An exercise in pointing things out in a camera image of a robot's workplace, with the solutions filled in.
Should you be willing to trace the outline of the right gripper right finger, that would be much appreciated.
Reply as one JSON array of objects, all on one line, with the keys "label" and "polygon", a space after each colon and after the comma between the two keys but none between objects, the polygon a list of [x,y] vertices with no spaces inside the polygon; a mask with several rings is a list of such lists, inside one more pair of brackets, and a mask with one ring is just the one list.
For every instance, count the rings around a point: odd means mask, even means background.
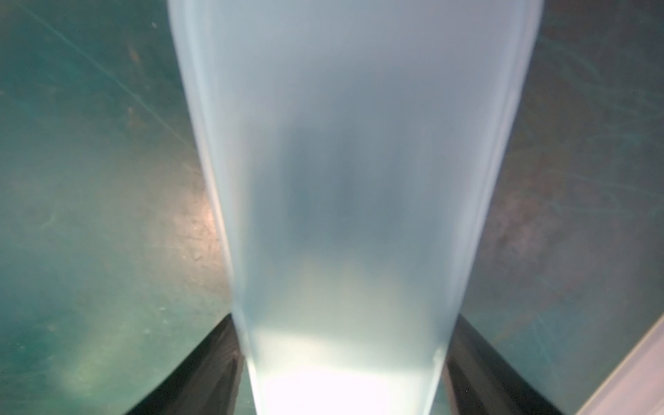
[{"label": "right gripper right finger", "polygon": [[463,316],[451,337],[443,380],[453,414],[562,415]]}]

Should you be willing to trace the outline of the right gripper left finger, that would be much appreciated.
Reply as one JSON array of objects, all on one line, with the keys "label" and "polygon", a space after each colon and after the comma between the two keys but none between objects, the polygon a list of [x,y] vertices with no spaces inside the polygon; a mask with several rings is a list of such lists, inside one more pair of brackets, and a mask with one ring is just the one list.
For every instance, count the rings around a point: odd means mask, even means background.
[{"label": "right gripper left finger", "polygon": [[226,315],[182,363],[130,414],[233,414],[244,356]]}]

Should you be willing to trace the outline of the teal translucent pencil case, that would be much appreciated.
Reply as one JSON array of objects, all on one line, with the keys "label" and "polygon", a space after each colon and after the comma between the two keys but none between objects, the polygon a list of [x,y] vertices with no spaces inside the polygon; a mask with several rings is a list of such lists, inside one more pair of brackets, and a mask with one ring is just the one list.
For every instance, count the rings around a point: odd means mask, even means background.
[{"label": "teal translucent pencil case", "polygon": [[171,1],[259,414],[427,414],[540,1]]}]

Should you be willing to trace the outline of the clear rounded pencil case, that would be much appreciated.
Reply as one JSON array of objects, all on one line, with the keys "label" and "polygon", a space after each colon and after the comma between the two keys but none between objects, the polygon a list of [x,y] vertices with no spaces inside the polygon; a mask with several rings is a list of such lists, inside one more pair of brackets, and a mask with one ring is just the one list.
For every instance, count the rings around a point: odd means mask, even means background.
[{"label": "clear rounded pencil case", "polygon": [[659,318],[584,403],[578,415],[663,413],[663,319]]}]

